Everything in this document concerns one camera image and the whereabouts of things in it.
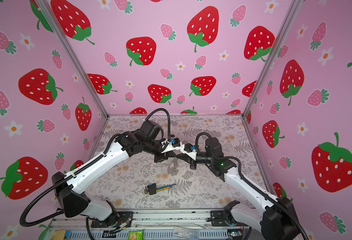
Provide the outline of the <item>clear plastic bag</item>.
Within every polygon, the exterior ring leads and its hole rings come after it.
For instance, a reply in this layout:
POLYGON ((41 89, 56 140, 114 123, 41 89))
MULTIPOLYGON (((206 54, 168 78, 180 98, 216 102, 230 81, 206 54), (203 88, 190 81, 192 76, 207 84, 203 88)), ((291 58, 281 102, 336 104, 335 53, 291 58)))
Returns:
POLYGON ((199 240, 199 230, 185 228, 185 227, 174 227, 173 237, 183 240, 199 240))

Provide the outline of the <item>aluminium rail frame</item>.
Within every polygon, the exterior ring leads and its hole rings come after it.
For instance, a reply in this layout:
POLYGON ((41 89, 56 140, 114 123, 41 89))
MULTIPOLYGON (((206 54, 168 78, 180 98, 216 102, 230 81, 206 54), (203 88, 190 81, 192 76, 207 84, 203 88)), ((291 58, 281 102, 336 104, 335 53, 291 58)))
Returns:
POLYGON ((119 209, 134 212, 129 228, 114 233, 116 228, 92 228, 93 220, 82 216, 55 218, 45 240, 127 240, 130 231, 144 231, 145 240, 183 240, 173 237, 174 227, 199 230, 199 240, 262 240, 262 234, 241 223, 238 227, 213 227, 207 220, 211 211, 224 209, 119 209))

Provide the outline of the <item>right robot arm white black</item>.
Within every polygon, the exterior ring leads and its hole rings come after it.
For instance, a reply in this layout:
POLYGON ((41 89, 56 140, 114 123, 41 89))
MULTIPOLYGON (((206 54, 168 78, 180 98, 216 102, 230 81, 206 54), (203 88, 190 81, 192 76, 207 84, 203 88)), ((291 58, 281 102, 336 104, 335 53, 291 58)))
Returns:
POLYGON ((309 237, 299 223, 293 203, 287 198, 279 198, 246 177, 241 170, 241 161, 233 156, 225 156, 217 138, 208 133, 205 150, 199 150, 198 144, 182 144, 173 139, 171 147, 180 151, 179 159, 190 163, 206 165, 209 170, 223 182, 239 191, 253 207, 242 207, 239 203, 230 209, 230 216, 237 223, 244 223, 259 231, 266 240, 295 240, 298 236, 307 240, 309 237))

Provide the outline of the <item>green snack packet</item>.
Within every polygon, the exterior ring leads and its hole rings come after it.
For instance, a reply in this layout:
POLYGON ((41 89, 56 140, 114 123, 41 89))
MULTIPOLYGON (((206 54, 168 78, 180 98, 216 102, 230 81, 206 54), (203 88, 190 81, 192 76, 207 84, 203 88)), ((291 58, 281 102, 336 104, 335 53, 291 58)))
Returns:
POLYGON ((144 239, 144 231, 130 231, 128 240, 143 240, 144 239))

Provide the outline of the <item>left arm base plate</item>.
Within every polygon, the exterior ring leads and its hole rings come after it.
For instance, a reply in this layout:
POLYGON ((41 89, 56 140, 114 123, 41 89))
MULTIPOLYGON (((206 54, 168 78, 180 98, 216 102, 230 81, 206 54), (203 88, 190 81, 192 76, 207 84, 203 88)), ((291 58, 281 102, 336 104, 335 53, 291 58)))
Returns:
POLYGON ((93 220, 91 223, 92 228, 117 228, 122 224, 126 224, 125 228, 131 226, 134 212, 117 212, 112 214, 104 221, 93 220))

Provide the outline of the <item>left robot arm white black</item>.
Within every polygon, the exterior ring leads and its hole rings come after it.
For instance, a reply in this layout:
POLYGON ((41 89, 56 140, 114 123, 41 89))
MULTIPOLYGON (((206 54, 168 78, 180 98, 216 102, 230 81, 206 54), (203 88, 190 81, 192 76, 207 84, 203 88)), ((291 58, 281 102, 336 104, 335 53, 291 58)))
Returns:
POLYGON ((63 174, 56 173, 52 177, 53 186, 38 195, 23 211, 20 217, 22 227, 31 227, 64 214, 67 218, 78 215, 96 219, 107 227, 119 222, 119 213, 109 201, 101 202, 86 196, 85 190, 100 176, 115 165, 141 152, 152 154, 156 163, 168 158, 179 158, 186 162, 196 159, 196 152, 192 145, 182 144, 174 135, 157 139, 163 129, 157 123, 146 117, 141 127, 113 135, 103 152, 84 165, 63 174), (48 193, 54 192, 58 198, 61 210, 42 219, 27 222, 28 213, 35 204, 48 193))

